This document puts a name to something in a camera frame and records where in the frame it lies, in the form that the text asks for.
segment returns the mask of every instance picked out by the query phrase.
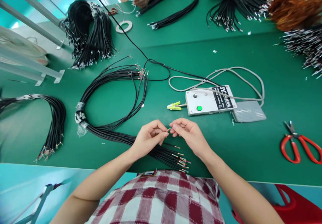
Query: orange wire bundle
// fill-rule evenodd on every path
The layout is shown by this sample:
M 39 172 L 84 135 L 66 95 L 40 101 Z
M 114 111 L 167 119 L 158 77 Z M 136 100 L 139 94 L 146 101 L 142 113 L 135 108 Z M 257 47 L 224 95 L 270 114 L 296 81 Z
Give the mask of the orange wire bundle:
M 274 0 L 268 8 L 282 31 L 303 29 L 321 22 L 322 0 Z

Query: black cable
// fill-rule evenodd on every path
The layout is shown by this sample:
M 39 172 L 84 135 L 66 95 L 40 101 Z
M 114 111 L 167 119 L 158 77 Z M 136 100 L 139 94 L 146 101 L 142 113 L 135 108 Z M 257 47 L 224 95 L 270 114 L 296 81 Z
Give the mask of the black cable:
M 294 55 L 305 55 L 303 69 L 312 67 L 312 75 L 317 75 L 317 78 L 322 76 L 322 24 L 285 32 L 283 40 L 286 51 L 293 51 Z
M 55 150 L 58 149 L 58 146 L 62 145 L 66 118 L 66 109 L 64 104 L 54 97 L 42 94 L 29 94 L 17 98 L 0 98 L 0 114 L 3 112 L 4 108 L 13 103 L 21 102 L 24 100 L 34 100 L 38 98 L 45 100 L 49 104 L 51 109 L 52 121 L 45 144 L 42 146 L 35 162 L 37 162 L 41 158 L 45 158 L 46 161 L 49 156 L 55 153 Z
M 158 3 L 160 3 L 163 0 L 152 0 L 149 2 L 149 4 L 141 9 L 137 11 L 137 17 L 144 14 L 145 12 L 149 11 L 151 8 L 153 8 L 154 6 L 156 6 Z M 179 19 L 181 19 L 183 16 L 185 16 L 186 14 L 188 14 L 191 10 L 194 9 L 194 7 L 196 7 L 196 5 L 198 4 L 199 0 L 194 0 L 190 5 L 188 5 L 187 7 L 185 7 L 184 9 L 162 19 L 159 20 L 157 22 L 152 22 L 150 24 L 148 24 L 148 26 L 152 27 L 153 30 L 157 30 L 159 28 L 168 26 L 176 21 L 178 21 Z
M 124 133 L 120 133 L 120 132 L 115 132 L 115 129 L 125 121 L 132 118 L 141 109 L 141 106 L 144 103 L 144 100 L 146 97 L 149 72 L 146 72 L 143 68 L 140 68 L 138 65 L 117 66 L 113 68 L 114 71 L 111 71 L 112 65 L 104 69 L 85 90 L 80 102 L 76 106 L 77 111 L 75 113 L 75 122 L 79 125 L 78 134 L 80 136 L 84 134 L 84 129 L 86 129 L 87 131 L 91 132 L 92 134 L 100 138 L 113 141 L 113 142 L 125 143 L 131 146 L 133 145 L 136 137 L 130 136 Z M 86 118 L 86 104 L 88 102 L 88 99 L 91 97 L 93 92 L 103 84 L 106 84 L 112 81 L 118 81 L 118 80 L 129 80 L 133 82 L 133 86 L 135 90 L 135 100 L 134 100 L 132 109 L 123 118 L 113 123 L 109 123 L 101 126 L 92 125 L 91 123 L 89 123 L 88 119 Z M 171 145 L 168 143 L 163 143 L 163 144 L 171 147 L 175 147 L 174 145 Z M 160 162 L 164 163 L 165 165 L 167 165 L 172 169 L 180 170 L 180 171 L 184 171 L 183 169 L 185 169 L 185 167 L 180 168 L 180 165 L 178 165 L 180 154 L 178 154 L 177 151 L 173 151 L 163 146 L 157 145 L 149 153 L 149 155 L 159 160 Z
M 149 62 L 151 62 L 151 63 L 153 63 L 153 64 L 159 64 L 160 66 L 162 66 L 162 67 L 165 67 L 167 70 L 168 70 L 168 72 L 169 72 L 169 76 L 167 77 L 167 78 L 165 78 L 165 79 L 157 79 L 157 80 L 152 80 L 152 79 L 149 79 L 150 81 L 163 81 L 163 80 L 168 80 L 169 78 L 170 78 L 170 70 L 169 69 L 171 69 L 171 70 L 175 70 L 175 71 L 177 71 L 177 72 L 181 72 L 181 73 L 184 73 L 184 74 L 187 74 L 187 75 L 191 75 L 191 76 L 196 76 L 196 77 L 199 77 L 199 78 L 202 78 L 202 79 L 207 79 L 207 78 L 204 78 L 204 77 L 200 77 L 200 76 L 197 76 L 197 75 L 193 75 L 193 74 L 189 74 L 189 73 L 186 73 L 186 72 L 183 72 L 183 71 L 179 71 L 179 70 L 176 70 L 176 69 L 173 69 L 173 68 L 171 68 L 171 67 L 168 67 L 168 66 L 166 66 L 165 64 L 162 64 L 162 63 L 160 63 L 160 62 L 157 62 L 157 61 L 155 61 L 155 60 L 153 60 L 153 59 L 149 59 L 145 54 L 144 54 L 144 52 L 130 39 L 130 37 L 127 35 L 127 33 L 124 31 L 124 29 L 122 28 L 122 26 L 118 23 L 118 21 L 114 18 L 114 16 L 111 14 L 111 12 L 108 10 L 108 8 L 103 4 L 103 2 L 101 1 L 101 0 L 98 0 L 102 5 L 103 5 L 103 7 L 106 9 L 106 11 L 111 15 L 111 17 L 113 18 L 113 20 L 116 22 L 116 24 L 119 26 L 119 28 L 123 31 L 123 33 L 125 34 L 125 36 L 128 38 L 128 40 L 142 53 L 142 55 L 146 58 L 146 62 L 145 62 L 145 64 L 144 64 L 144 68 L 145 68 L 145 65 L 147 64 L 147 62 L 149 61 Z
M 74 46 L 72 69 L 84 69 L 97 63 L 99 58 L 111 58 L 113 50 L 117 52 L 111 26 L 110 18 L 97 3 L 77 0 L 69 6 L 68 16 L 60 27 L 65 29 L 69 43 Z
M 241 23 L 237 19 L 236 9 L 240 14 L 248 20 L 258 20 L 261 22 L 261 16 L 268 16 L 268 7 L 272 0 L 222 0 L 220 3 L 213 6 L 206 15 L 206 22 L 209 28 L 208 21 L 213 21 L 217 26 L 223 26 L 228 32 L 238 31 L 243 32 L 238 24 Z

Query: red and white checkered shirt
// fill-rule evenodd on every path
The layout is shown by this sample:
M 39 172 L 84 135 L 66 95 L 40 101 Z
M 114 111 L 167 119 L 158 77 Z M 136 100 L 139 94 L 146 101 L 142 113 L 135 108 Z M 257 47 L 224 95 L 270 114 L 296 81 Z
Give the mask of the red and white checkered shirt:
M 158 170 L 112 191 L 87 223 L 224 223 L 219 195 L 214 179 Z

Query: white tape roll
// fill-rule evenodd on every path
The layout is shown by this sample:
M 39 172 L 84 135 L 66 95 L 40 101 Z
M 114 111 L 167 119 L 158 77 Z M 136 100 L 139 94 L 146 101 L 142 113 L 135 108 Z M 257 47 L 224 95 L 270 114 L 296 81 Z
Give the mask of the white tape roll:
M 131 22 L 131 21 L 129 21 L 129 20 L 122 21 L 122 22 L 120 23 L 120 26 L 122 26 L 122 25 L 124 25 L 124 24 L 128 24 L 128 27 L 127 27 L 126 29 L 123 29 L 125 32 L 128 32 L 130 29 L 132 29 L 133 24 L 132 24 L 132 22 Z M 120 29 L 120 27 L 119 27 L 119 26 L 116 26 L 115 30 L 116 30 L 116 32 L 118 32 L 118 33 L 123 33 L 123 31 Z

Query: yellow clip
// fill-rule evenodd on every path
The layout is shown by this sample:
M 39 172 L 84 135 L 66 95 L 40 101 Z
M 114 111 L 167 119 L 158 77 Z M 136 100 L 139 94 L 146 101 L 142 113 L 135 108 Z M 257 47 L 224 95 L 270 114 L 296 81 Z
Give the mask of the yellow clip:
M 176 103 L 171 103 L 170 105 L 167 106 L 167 109 L 169 110 L 181 110 L 181 107 L 176 107 L 176 105 L 179 105 L 180 102 L 176 102 Z

